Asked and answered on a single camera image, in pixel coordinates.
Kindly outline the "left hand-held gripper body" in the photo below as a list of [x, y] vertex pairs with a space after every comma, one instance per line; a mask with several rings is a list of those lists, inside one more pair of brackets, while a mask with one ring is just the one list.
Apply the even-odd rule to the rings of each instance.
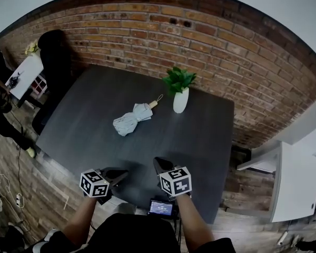
[[81, 173], [80, 188], [85, 197], [96, 198], [100, 205], [108, 202], [113, 196], [115, 187], [110, 185], [110, 179], [107, 177], [106, 171], [108, 169], [89, 169]]

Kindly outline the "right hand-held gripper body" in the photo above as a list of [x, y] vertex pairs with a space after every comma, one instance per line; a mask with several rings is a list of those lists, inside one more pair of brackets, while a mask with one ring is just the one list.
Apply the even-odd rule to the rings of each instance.
[[182, 194], [191, 195], [192, 180], [187, 167], [178, 167], [175, 170], [157, 175], [158, 187], [167, 195], [169, 201], [173, 201]]

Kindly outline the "light blue umbrella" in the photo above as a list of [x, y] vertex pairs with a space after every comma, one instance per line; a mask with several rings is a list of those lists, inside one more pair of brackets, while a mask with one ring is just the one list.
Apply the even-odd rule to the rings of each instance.
[[158, 105], [159, 100], [163, 98], [163, 94], [151, 103], [135, 103], [132, 112], [128, 112], [113, 121], [113, 127], [120, 136], [126, 136], [132, 133], [137, 124], [142, 121], [150, 120], [152, 109]]

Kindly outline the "person's right forearm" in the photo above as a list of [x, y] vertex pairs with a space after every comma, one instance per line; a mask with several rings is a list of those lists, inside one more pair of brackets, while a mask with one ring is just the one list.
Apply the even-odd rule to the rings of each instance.
[[200, 246], [214, 241], [211, 229], [197, 211], [190, 196], [188, 194], [181, 194], [176, 197], [176, 200], [189, 252], [194, 252]]

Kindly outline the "person's left forearm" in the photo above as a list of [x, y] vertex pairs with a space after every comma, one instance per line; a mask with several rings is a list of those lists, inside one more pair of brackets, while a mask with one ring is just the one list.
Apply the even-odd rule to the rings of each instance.
[[87, 242], [96, 203], [96, 198], [85, 197], [74, 216], [62, 230], [62, 233], [69, 241], [77, 247]]

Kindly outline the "dark wooden table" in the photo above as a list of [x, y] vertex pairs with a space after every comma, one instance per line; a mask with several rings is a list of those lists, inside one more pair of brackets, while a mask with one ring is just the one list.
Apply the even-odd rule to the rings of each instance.
[[[120, 136], [113, 121], [134, 104], [163, 98], [150, 120]], [[129, 175], [115, 195], [142, 208], [162, 196], [153, 159], [187, 167], [192, 200], [206, 223], [215, 220], [232, 145], [234, 103], [192, 89], [186, 109], [173, 111], [162, 80], [98, 65], [89, 66], [65, 94], [37, 140], [52, 159], [80, 177], [88, 169], [118, 167]]]

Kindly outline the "small screen device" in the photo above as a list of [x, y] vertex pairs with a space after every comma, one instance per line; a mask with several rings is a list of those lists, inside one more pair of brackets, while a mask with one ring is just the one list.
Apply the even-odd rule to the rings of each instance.
[[147, 212], [148, 215], [157, 215], [164, 217], [171, 217], [174, 209], [174, 204], [161, 200], [150, 200], [150, 208]]

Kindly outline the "person's black shirt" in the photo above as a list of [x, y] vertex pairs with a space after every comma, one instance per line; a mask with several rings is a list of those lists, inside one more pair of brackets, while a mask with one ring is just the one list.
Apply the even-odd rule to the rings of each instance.
[[24, 253], [181, 253], [171, 224], [163, 219], [115, 213], [82, 246], [51, 230]]

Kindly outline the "white vase with green plant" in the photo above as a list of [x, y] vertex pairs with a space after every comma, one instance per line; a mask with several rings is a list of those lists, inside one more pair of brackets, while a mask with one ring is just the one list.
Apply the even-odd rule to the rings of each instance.
[[169, 92], [174, 95], [173, 111], [175, 113], [181, 114], [185, 110], [189, 99], [189, 86], [195, 79], [196, 73], [190, 73], [179, 67], [167, 70], [167, 76], [162, 78]]

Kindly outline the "white framed box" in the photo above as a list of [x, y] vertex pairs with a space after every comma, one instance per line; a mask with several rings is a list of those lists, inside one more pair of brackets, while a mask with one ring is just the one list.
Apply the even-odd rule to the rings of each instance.
[[33, 92], [36, 94], [37, 98], [40, 98], [44, 92], [47, 90], [46, 79], [39, 74], [31, 84]]

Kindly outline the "black office chair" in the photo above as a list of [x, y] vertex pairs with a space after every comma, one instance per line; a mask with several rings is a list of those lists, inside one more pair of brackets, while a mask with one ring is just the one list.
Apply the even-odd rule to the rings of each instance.
[[61, 30], [44, 33], [38, 40], [43, 75], [49, 95], [32, 121], [34, 131], [40, 135], [56, 107], [73, 84], [71, 52]]

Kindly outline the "white side table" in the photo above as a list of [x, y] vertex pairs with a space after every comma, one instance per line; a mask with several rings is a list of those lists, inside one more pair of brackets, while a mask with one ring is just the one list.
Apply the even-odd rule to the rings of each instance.
[[241, 215], [270, 222], [299, 219], [314, 214], [316, 204], [316, 157], [280, 142], [273, 150], [237, 166], [241, 171], [261, 162], [276, 163], [275, 182], [268, 211], [231, 209]]

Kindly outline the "beige power adapter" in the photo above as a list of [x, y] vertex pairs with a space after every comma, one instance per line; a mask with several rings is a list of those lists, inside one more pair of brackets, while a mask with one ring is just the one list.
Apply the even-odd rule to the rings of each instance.
[[283, 242], [284, 242], [285, 238], [287, 237], [287, 235], [288, 235], [288, 231], [285, 231], [285, 232], [281, 235], [281, 237], [280, 237], [279, 240], [277, 241], [277, 245], [278, 245], [278, 246], [280, 246], [280, 245], [283, 244]]

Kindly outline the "small white desk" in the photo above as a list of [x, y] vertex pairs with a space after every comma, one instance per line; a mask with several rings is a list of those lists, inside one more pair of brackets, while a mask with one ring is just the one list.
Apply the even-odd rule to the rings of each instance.
[[18, 108], [20, 108], [25, 101], [27, 101], [27, 105], [29, 105], [32, 109], [34, 108], [32, 105], [37, 106], [39, 104], [39, 101], [37, 101], [39, 98], [37, 98], [36, 94], [33, 92], [31, 84], [35, 78], [42, 73], [43, 69], [44, 67], [40, 56], [33, 53], [29, 55], [13, 72], [14, 75], [18, 72], [21, 74], [17, 86], [10, 90], [11, 95], [17, 99], [16, 106]]

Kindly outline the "white vase with yellow flowers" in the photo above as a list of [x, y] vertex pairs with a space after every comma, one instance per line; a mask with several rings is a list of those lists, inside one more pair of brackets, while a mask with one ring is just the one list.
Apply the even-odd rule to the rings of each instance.
[[30, 42], [28, 46], [26, 47], [25, 55], [31, 55], [33, 53], [38, 52], [38, 50], [39, 50], [38, 42], [37, 41]]

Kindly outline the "black bag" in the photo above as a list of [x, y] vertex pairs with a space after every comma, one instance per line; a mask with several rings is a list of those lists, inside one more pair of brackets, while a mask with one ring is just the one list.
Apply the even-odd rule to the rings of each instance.
[[312, 251], [316, 253], [316, 240], [314, 241], [303, 241], [300, 240], [295, 245], [301, 251]]

